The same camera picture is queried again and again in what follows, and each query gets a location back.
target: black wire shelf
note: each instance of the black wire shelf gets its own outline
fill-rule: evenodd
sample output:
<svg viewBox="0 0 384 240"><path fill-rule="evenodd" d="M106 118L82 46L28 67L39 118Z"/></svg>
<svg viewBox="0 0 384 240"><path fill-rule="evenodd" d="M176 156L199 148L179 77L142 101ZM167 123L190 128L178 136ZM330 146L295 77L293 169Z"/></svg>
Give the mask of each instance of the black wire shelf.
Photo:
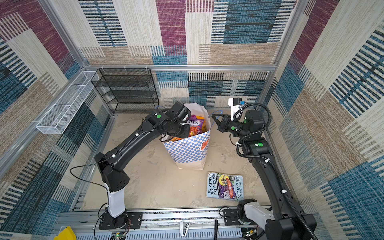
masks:
<svg viewBox="0 0 384 240"><path fill-rule="evenodd" d="M98 69L92 81L113 113L148 113L159 105L152 73L145 68Z"/></svg>

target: book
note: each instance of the book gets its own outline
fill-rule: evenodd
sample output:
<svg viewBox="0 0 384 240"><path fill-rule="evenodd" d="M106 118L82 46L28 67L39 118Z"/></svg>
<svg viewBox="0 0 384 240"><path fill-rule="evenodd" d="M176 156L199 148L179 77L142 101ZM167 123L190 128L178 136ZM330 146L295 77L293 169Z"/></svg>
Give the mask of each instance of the book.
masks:
<svg viewBox="0 0 384 240"><path fill-rule="evenodd" d="M208 173L207 197L240 201L244 199L243 176Z"/></svg>

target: blue checkered pattern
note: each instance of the blue checkered pattern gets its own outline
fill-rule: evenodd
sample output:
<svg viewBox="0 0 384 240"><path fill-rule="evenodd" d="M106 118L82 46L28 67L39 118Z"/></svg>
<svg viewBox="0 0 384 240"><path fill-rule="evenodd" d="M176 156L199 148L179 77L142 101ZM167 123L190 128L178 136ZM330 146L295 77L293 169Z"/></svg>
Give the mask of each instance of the blue checkered pattern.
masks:
<svg viewBox="0 0 384 240"><path fill-rule="evenodd" d="M175 142L166 142L164 146L173 161L179 163L197 162L205 158L208 152L207 146L201 150L203 142L209 139L211 131L185 138Z"/></svg>

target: robotic arm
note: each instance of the robotic arm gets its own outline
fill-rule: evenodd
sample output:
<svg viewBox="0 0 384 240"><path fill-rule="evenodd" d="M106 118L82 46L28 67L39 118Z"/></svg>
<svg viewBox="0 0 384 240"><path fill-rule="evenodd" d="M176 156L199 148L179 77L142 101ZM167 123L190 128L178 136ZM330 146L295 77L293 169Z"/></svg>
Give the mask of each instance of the robotic arm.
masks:
<svg viewBox="0 0 384 240"><path fill-rule="evenodd" d="M275 165L272 149L261 136L262 132L253 134L264 125L261 112L254 109L248 110L245 113L244 122L240 122L236 120L235 112L241 109L244 102L240 98L234 98L230 99L229 104L232 107L231 115L213 114L212 118L217 123L220 132L230 132L235 137L241 138L248 136L243 143L237 143L241 145L244 154L268 158L267 162L261 157L250 157L248 160L258 172L273 209L272 214L254 199L240 201L237 206L239 221L242 223L256 222L265 230L266 236L270 240L309 240L312 237L309 231L314 231L316 220L312 214L304 214L287 187L282 189L281 186L286 186L286 184L277 168L271 167ZM108 189L108 211L103 214L103 224L100 224L99 229L124 227L127 222L124 187L128 184L129 177L123 169L144 146L162 134L187 138L190 127L187 124L184 125L187 115L190 116L190 111L179 102L176 102L171 109L152 110L139 128L119 146L106 154L99 152L95 156L102 180ZM300 213L305 225L297 213Z"/></svg>
<svg viewBox="0 0 384 240"><path fill-rule="evenodd" d="M124 172L125 166L149 142L162 134L187 138L190 125L184 123L188 114L190 116L188 108L179 102L171 109L152 110L139 128L119 146L106 154L99 152L95 155L101 179L108 189L108 211L103 214L102 221L109 223L107 229L118 229L126 224L124 187L129 183L129 177Z"/></svg>
<svg viewBox="0 0 384 240"><path fill-rule="evenodd" d="M256 222L265 230L267 239L317 239L312 235L316 228L314 216L305 214L302 207L293 198L287 184L278 172L271 147L262 137L262 131L260 131L264 125L262 113L251 109L245 113L243 122L235 121L239 106L244 102L241 101L241 98L233 98L228 101L228 104L232 108L231 115L212 114L212 118L217 123L220 132L230 132L234 137L240 137L240 139L245 137L243 142L236 143L241 146L244 153L239 154L238 152L238 154L242 157L250 156L248 160L259 174L273 209L272 215L254 199L239 201L237 205L239 221L242 223Z"/></svg>

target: white wire basket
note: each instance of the white wire basket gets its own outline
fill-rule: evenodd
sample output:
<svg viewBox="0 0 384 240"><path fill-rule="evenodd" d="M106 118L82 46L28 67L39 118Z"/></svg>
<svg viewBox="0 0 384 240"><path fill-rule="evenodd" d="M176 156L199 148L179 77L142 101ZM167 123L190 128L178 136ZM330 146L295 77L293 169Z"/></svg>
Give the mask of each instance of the white wire basket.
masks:
<svg viewBox="0 0 384 240"><path fill-rule="evenodd" d="M43 134L63 134L91 92L92 81L99 80L94 71L83 71L36 126Z"/></svg>

